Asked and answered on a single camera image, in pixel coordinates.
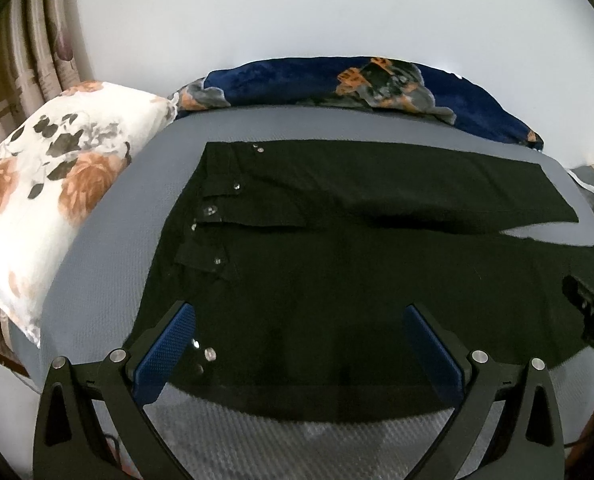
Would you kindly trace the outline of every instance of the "metal button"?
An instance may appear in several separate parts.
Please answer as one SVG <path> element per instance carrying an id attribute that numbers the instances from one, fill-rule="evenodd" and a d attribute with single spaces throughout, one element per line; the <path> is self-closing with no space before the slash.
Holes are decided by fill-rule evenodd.
<path id="1" fill-rule="evenodd" d="M 114 363 L 120 363 L 124 359 L 126 359 L 126 351 L 123 350 L 122 348 L 118 348 L 117 350 L 113 350 L 112 352 L 110 352 L 109 359 L 112 362 L 114 362 Z"/>
<path id="2" fill-rule="evenodd" d="M 207 361 L 215 361 L 217 359 L 217 352 L 214 348 L 207 348 L 203 351 L 203 356 L 206 357 Z"/>
<path id="3" fill-rule="evenodd" d="M 484 364 L 488 362 L 488 354 L 483 350 L 475 350 L 472 352 L 472 358 L 477 362 Z"/>
<path id="4" fill-rule="evenodd" d="M 535 359 L 530 361 L 530 364 L 533 368 L 535 368 L 535 370 L 543 370 L 546 367 L 545 362 L 539 359 L 538 357 L 535 357 Z"/>
<path id="5" fill-rule="evenodd" d="M 65 364 L 66 364 L 66 357 L 59 356 L 59 357 L 56 357 L 55 359 L 53 359 L 52 366 L 53 366 L 53 368 L 55 368 L 55 370 L 59 370 L 59 368 L 61 368 Z"/>

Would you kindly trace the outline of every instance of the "patterned curtain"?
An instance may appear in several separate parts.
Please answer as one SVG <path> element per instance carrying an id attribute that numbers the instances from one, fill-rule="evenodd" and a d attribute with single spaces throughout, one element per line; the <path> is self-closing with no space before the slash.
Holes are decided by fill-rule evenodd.
<path id="1" fill-rule="evenodd" d="M 11 0 L 0 16 L 0 142 L 79 82 L 64 0 Z"/>

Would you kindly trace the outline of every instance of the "gray mattress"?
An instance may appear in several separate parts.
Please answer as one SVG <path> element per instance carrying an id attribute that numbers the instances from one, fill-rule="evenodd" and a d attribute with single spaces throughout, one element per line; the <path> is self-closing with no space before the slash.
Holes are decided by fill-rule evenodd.
<path id="1" fill-rule="evenodd" d="M 594 245 L 594 216 L 563 168 L 547 156 L 479 139 L 455 128 L 395 114 L 335 108 L 227 108 L 191 115 L 158 134 L 135 157 L 83 225 L 44 303 L 42 348 L 18 330 L 15 350 L 43 385 L 52 359 L 100 360 L 130 332 L 159 232 L 212 140 L 349 139 L 407 142 L 541 164 L 576 210 L 579 224 L 540 224 L 508 234 Z M 440 167 L 429 171 L 442 171 Z M 594 408 L 594 351 L 551 371 L 565 441 L 576 439 Z M 462 469 L 477 466 L 497 406 Z M 113 431 L 100 407 L 105 430 Z M 197 478 L 401 478 L 437 436 L 450 411 L 375 424 L 296 424 L 248 416 L 167 385 L 146 412 L 171 450 Z"/>

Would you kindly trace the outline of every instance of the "navy blue blanket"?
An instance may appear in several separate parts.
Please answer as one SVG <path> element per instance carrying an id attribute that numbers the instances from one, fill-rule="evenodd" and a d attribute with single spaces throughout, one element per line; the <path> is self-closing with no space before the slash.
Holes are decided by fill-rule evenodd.
<path id="1" fill-rule="evenodd" d="M 483 88 L 442 70 L 384 57 L 254 61 L 211 72 L 177 94 L 178 119 L 199 110 L 247 105 L 396 110 L 433 116 L 477 137 L 543 149 L 541 137 Z"/>

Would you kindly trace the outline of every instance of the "white floral pillowcase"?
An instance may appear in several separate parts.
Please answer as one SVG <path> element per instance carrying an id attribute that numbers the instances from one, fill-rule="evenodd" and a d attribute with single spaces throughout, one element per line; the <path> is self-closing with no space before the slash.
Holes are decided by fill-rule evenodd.
<path id="1" fill-rule="evenodd" d="M 78 229 L 177 107 L 87 81 L 0 144 L 0 309 L 38 347 L 42 303 Z"/>

